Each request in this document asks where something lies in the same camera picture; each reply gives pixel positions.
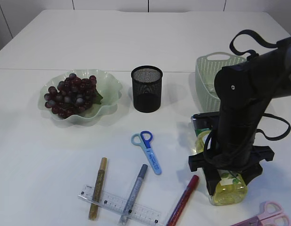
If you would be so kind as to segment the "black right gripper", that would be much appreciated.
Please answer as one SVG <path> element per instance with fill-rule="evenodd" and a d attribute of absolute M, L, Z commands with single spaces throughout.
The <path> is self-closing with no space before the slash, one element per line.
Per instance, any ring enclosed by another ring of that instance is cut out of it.
<path fill-rule="evenodd" d="M 248 185 L 263 173 L 260 161 L 272 161 L 274 151 L 269 146 L 253 145 L 253 141 L 241 145 L 221 145 L 217 141 L 205 141 L 201 152 L 188 157 L 191 171 L 203 168 L 208 194 L 213 196 L 221 181 L 218 170 L 242 172 L 241 177 Z"/>

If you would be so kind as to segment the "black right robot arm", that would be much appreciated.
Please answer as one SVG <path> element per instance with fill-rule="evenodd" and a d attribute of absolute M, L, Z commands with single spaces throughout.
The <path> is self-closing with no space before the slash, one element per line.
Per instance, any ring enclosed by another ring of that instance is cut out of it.
<path fill-rule="evenodd" d="M 223 67 L 214 80 L 219 111 L 191 118 L 197 133 L 209 131 L 203 152 L 188 164 L 191 171 L 203 169 L 210 195 L 221 180 L 219 170 L 237 172 L 246 184 L 262 174 L 260 162 L 272 161 L 274 152 L 253 144 L 258 124 L 272 99 L 291 96 L 291 37 L 272 44 L 254 32 L 250 36 L 270 51 L 247 50 L 245 62 Z"/>

